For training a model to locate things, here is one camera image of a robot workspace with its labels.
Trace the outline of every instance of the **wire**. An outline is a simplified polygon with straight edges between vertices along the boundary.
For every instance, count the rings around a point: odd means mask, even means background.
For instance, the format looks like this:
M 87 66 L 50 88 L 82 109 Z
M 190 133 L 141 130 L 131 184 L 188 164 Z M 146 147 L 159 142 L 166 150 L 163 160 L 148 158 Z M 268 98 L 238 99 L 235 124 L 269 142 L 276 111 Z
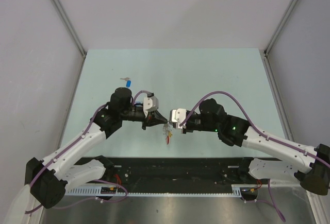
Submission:
M 250 125 L 252 126 L 252 128 L 262 137 L 264 138 L 267 138 L 268 140 L 271 140 L 273 142 L 276 142 L 278 144 L 281 144 L 281 145 L 284 145 L 288 148 L 291 148 L 291 149 L 294 149 L 300 153 L 303 153 L 304 155 L 307 155 L 307 156 L 310 156 L 312 157 L 313 159 L 323 163 L 325 166 L 327 166 L 328 168 L 330 168 L 330 164 L 327 163 L 325 160 L 315 156 L 314 154 L 310 153 L 310 152 L 307 152 L 301 148 L 297 148 L 291 144 L 287 144 L 285 142 L 282 142 L 278 139 L 275 139 L 275 138 L 272 138 L 272 137 L 268 137 L 266 134 L 264 134 L 263 132 L 261 132 L 255 125 L 254 123 L 252 122 L 252 120 L 249 118 L 248 114 L 245 112 L 244 108 L 242 107 L 242 105 L 238 102 L 238 100 L 231 94 L 227 93 L 227 92 L 223 92 L 223 91 L 214 91 L 214 92 L 211 92 L 207 95 L 205 95 L 200 101 L 197 102 L 197 104 L 193 107 L 193 109 L 188 113 L 187 117 L 185 118 L 185 120 L 180 124 L 180 126 L 183 126 L 187 120 L 190 118 L 190 116 L 194 113 L 194 111 L 196 110 L 196 108 L 202 103 L 202 101 L 204 101 L 207 97 L 213 95 L 213 94 L 224 94 L 226 96 L 228 96 L 229 98 L 231 98 L 235 103 L 236 105 L 239 107 L 239 109 L 242 111 L 242 113 L 244 114 L 244 116 L 246 117 L 247 121 L 250 123 Z
M 115 174 L 113 176 L 117 179 L 117 182 L 121 185 L 122 184 L 122 180 L 120 179 L 119 175 L 118 174 Z
M 89 131 L 89 129 L 91 128 L 94 119 L 97 115 L 97 113 L 99 112 L 99 110 L 101 110 L 102 108 L 106 107 L 107 104 L 104 104 L 102 106 L 100 106 L 99 108 L 97 108 L 97 110 L 94 112 L 94 115 L 92 116 L 92 118 L 90 119 L 90 122 L 88 123 L 87 128 L 84 130 L 84 132 L 81 134 L 81 136 L 79 136 L 73 143 L 71 143 L 68 147 L 66 147 L 65 149 L 63 149 L 61 152 L 59 152 L 54 158 L 52 158 L 46 165 L 44 165 L 44 167 L 35 175 L 35 177 L 32 179 L 32 181 L 30 182 L 30 188 L 32 188 L 32 186 L 35 184 L 35 182 L 37 181 L 37 179 L 40 177 L 40 175 L 42 175 L 42 173 L 44 171 L 46 171 L 46 169 L 52 164 L 54 163 L 54 159 L 58 159 L 59 157 L 61 157 L 64 153 L 66 153 L 70 148 L 72 148 L 74 145 L 76 145 L 81 139 L 83 135 L 86 135 L 87 132 Z M 29 210 L 29 211 L 25 211 L 25 214 L 32 214 L 33 212 L 37 211 L 39 208 L 41 207 L 41 205 L 37 206 L 36 208 Z
M 260 188 L 262 187 L 262 182 L 261 182 L 260 179 L 257 179 L 257 183 L 258 183 L 259 185 L 257 185 L 255 188 L 241 189 L 241 191 L 242 191 L 242 192 L 254 192 L 254 191 L 256 191 L 256 190 L 258 190 L 258 189 L 260 189 Z
M 260 186 L 257 189 L 260 189 L 262 187 L 262 181 L 260 179 L 257 179 L 257 181 L 260 184 Z
M 82 203 L 82 202 L 85 202 L 85 201 L 88 201 L 88 200 L 95 200 L 95 199 L 96 199 L 96 200 L 100 200 L 101 203 L 102 203 L 102 202 L 112 202 L 112 203 L 115 203 L 115 202 L 121 202 L 121 201 L 125 200 L 125 199 L 128 197 L 128 191 L 127 191 L 127 189 L 126 189 L 125 187 L 119 185 L 119 184 L 115 184 L 115 183 L 108 182 L 108 181 L 104 181 L 104 180 L 100 180 L 100 179 L 98 179 L 98 180 L 94 180 L 94 181 L 99 182 L 99 183 L 105 183 L 105 184 L 112 184 L 112 185 L 115 185 L 115 186 L 121 188 L 121 189 L 125 192 L 125 196 L 123 196 L 122 198 L 120 198 L 120 199 L 118 199 L 118 200 L 113 200 L 113 201 L 111 201 L 111 200 L 105 200 L 105 199 L 99 199 L 99 198 L 97 198 L 97 197 L 96 197 L 96 198 L 95 198 L 95 197 L 88 197 L 88 198 L 82 199 L 82 200 L 80 200 L 80 201 L 77 201 L 77 202 L 72 203 L 72 204 L 67 205 L 67 206 L 63 206 L 63 207 L 53 207 L 53 209 L 56 209 L 56 210 L 65 210 L 65 209 L 71 208 L 71 207 L 73 207 L 73 206 L 76 206 L 76 205 L 78 205 L 78 204 L 80 204 L 80 203 Z
M 142 93 L 144 93 L 144 94 L 151 94 L 151 92 L 149 92 L 149 91 L 147 91 L 147 90 L 141 90 L 141 91 L 139 91 L 139 92 L 134 96 L 134 98 L 133 98 L 133 100 L 132 100 L 132 105 L 134 105 L 136 99 L 137 99 L 137 98 L 139 97 L 139 95 L 142 94 Z
M 270 188 L 270 180 L 268 181 L 268 191 L 269 191 L 269 195 L 270 195 L 270 198 L 272 199 L 272 202 L 273 202 L 273 206 L 278 214 L 278 216 L 280 217 L 280 219 L 285 222 L 285 217 L 284 215 L 282 214 L 282 212 L 278 209 L 276 203 L 275 203 L 275 200 L 274 200 L 274 197 L 273 197 L 273 193 L 272 193 L 272 190 Z
M 278 209 L 278 207 L 277 207 L 277 205 L 275 203 L 275 200 L 274 200 L 274 197 L 273 197 L 273 193 L 272 193 L 272 190 L 270 188 L 270 180 L 268 181 L 268 191 L 269 191 L 269 195 L 270 195 L 270 198 L 272 199 L 272 202 L 273 203 L 271 203 L 269 201 L 266 201 L 266 200 L 257 200 L 256 199 L 256 200 L 252 200 L 252 201 L 246 201 L 244 198 L 242 198 L 242 199 L 244 200 L 244 203 L 257 203 L 257 202 L 260 202 L 260 203 L 266 203 L 266 204 L 270 205 L 271 207 L 273 207 L 276 210 L 276 212 L 277 212 L 279 218 L 281 219 L 281 221 L 286 222 L 285 216 Z

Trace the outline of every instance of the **purple tube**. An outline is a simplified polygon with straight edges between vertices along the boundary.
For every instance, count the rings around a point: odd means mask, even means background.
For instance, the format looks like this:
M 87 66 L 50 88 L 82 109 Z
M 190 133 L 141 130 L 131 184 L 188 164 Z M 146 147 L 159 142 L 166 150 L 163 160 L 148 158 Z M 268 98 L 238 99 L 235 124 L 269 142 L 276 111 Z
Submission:
M 86 135 L 88 130 L 91 128 L 94 119 L 97 115 L 97 113 L 99 112 L 99 110 L 101 110 L 102 108 L 105 108 L 105 105 L 100 106 L 95 112 L 94 115 L 92 116 L 87 128 L 84 130 L 84 132 L 81 135 Z M 30 183 L 30 188 L 32 188 L 32 186 L 35 184 L 36 180 L 40 177 L 40 175 L 54 162 L 54 159 L 58 159 L 59 157 L 61 157 L 65 152 L 67 152 L 70 148 L 72 148 L 74 145 L 76 145 L 79 141 L 81 140 L 81 136 L 79 136 L 73 143 L 71 143 L 67 148 L 65 148 L 64 150 L 62 150 L 60 153 L 58 153 L 54 158 L 52 158 L 38 173 L 37 175 L 32 179 L 31 183 Z M 39 208 L 41 207 L 41 205 L 37 206 L 36 208 L 34 208 L 33 210 L 29 210 L 29 211 L 25 211 L 25 214 L 31 214 L 35 211 L 37 211 Z
M 200 101 L 197 102 L 197 104 L 193 107 L 193 109 L 188 113 L 186 119 L 180 124 L 180 126 L 184 125 L 184 124 L 187 122 L 187 120 L 190 118 L 190 116 L 194 113 L 194 111 L 196 110 L 196 108 L 201 104 L 201 102 L 202 102 L 203 100 L 205 100 L 207 97 L 209 97 L 209 96 L 211 96 L 211 95 L 213 95 L 213 94 L 224 94 L 224 95 L 228 96 L 230 99 L 232 99 L 232 100 L 236 103 L 236 105 L 239 107 L 239 109 L 242 111 L 242 113 L 244 114 L 245 118 L 247 119 L 247 121 L 248 121 L 248 122 L 250 123 L 250 125 L 252 126 L 252 128 L 253 128 L 253 129 L 254 129 L 259 135 L 261 135 L 261 136 L 264 137 L 264 138 L 267 138 L 267 135 L 265 135 L 263 132 L 261 132 L 261 131 L 260 131 L 260 130 L 254 125 L 254 123 L 253 123 L 252 120 L 249 118 L 248 114 L 245 112 L 244 108 L 243 108 L 242 105 L 238 102 L 238 100 L 237 100 L 233 95 L 231 95 L 231 94 L 229 94 L 229 93 L 227 93 L 227 92 L 223 92 L 223 91 L 214 91 L 214 92 L 211 92 L 211 93 L 205 95 Z M 275 138 L 272 138 L 272 137 L 269 137 L 268 139 L 271 140 L 271 141 L 273 141 L 273 142 L 276 142 L 276 143 L 278 143 L 278 144 L 281 144 L 281 145 L 284 145 L 284 146 L 286 146 L 286 147 L 292 148 L 292 149 L 294 149 L 294 150 L 296 150 L 296 151 L 298 151 L 298 152 L 300 152 L 300 153 L 303 153 L 303 154 L 305 153 L 305 150 L 303 150 L 303 149 L 301 149 L 301 148 L 294 147 L 294 146 L 292 146 L 291 144 L 287 144 L 287 143 L 282 142 L 282 141 L 280 141 L 280 140 L 278 140 L 278 139 L 275 139 Z M 319 158 L 319 157 L 317 157 L 317 156 L 315 156 L 314 154 L 311 154 L 311 153 L 309 153 L 309 152 L 307 152 L 307 155 L 310 156 L 310 157 L 312 157 L 312 158 L 315 159 L 315 160 L 318 160 L 319 162 L 323 163 L 325 166 L 327 166 L 328 168 L 330 168 L 330 164 L 327 163 L 325 160 L 323 160 L 323 159 L 321 159 L 321 158 Z
M 139 91 L 139 92 L 134 96 L 134 98 L 133 98 L 133 100 L 132 100 L 132 105 L 134 105 L 136 99 L 137 99 L 137 98 L 139 97 L 139 95 L 142 94 L 142 93 L 144 93 L 144 94 L 151 94 L 151 92 L 146 91 L 146 90 L 141 90 L 141 91 Z

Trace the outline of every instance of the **gray wall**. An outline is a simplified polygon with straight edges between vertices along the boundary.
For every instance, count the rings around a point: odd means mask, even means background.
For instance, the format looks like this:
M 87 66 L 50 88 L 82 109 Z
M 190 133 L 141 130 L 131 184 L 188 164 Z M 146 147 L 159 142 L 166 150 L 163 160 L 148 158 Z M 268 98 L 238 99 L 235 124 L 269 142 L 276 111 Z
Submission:
M 269 54 L 296 142 L 330 146 L 329 49 L 330 1 L 301 0 Z
M 0 223 L 56 148 L 82 61 L 50 0 L 0 0 Z

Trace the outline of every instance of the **black panel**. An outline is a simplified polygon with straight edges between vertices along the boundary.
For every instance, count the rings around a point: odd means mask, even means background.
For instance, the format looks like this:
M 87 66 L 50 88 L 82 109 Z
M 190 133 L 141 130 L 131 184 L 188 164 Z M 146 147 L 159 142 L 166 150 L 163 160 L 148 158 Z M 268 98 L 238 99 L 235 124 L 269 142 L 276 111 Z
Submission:
M 77 164 L 82 165 L 92 159 L 81 158 Z M 119 175 L 122 185 L 131 193 L 231 193 L 232 184 L 257 183 L 238 170 L 238 166 L 246 162 L 243 158 L 108 159 L 115 164 L 114 174 Z M 102 179 L 116 181 L 113 174 L 105 174 Z

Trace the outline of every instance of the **metal frame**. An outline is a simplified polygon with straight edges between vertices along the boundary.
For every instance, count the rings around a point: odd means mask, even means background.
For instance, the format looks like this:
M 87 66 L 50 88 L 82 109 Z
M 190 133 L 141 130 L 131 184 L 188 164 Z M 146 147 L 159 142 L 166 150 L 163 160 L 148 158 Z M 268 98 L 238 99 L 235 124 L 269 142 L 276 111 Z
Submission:
M 260 54 L 261 54 L 262 63 L 263 63 L 263 66 L 265 68 L 266 75 L 267 75 L 267 78 L 268 78 L 269 86 L 270 86 L 270 89 L 272 91 L 273 98 L 275 100 L 275 105 L 276 105 L 277 112 L 278 112 L 278 115 L 279 115 L 279 120 L 282 124 L 282 128 L 283 128 L 283 131 L 284 131 L 284 136 L 285 136 L 286 139 L 291 140 L 291 141 L 294 142 L 294 138 L 293 138 L 293 135 L 292 135 L 292 130 L 291 130 L 289 120 L 288 120 L 288 116 L 285 112 L 284 105 L 283 105 L 283 102 L 282 102 L 282 99 L 281 99 L 281 95 L 279 94 L 279 90 L 278 90 L 278 87 L 277 87 L 277 84 L 276 84 L 276 80 L 275 80 L 272 68 L 269 64 L 269 59 L 268 59 L 268 57 L 266 56 L 265 53 L 260 53 Z
M 75 31 L 74 27 L 72 26 L 72 23 L 70 22 L 70 19 L 67 15 L 66 11 L 64 10 L 60 0 L 51 0 L 51 1 L 54 5 L 54 8 L 56 9 L 58 15 L 60 16 L 61 20 L 63 21 L 64 26 L 68 30 L 71 38 L 73 39 L 75 45 L 77 46 L 80 54 L 85 59 L 86 51 L 77 35 L 77 32 Z
M 277 26 L 272 38 L 270 39 L 270 41 L 265 49 L 266 56 L 269 54 L 270 50 L 272 49 L 274 43 L 276 42 L 278 36 L 280 35 L 282 29 L 284 28 L 285 24 L 287 23 L 288 19 L 290 18 L 291 14 L 298 2 L 299 2 L 299 0 L 291 0 L 287 10 L 284 12 L 284 15 L 283 15 L 279 25 Z

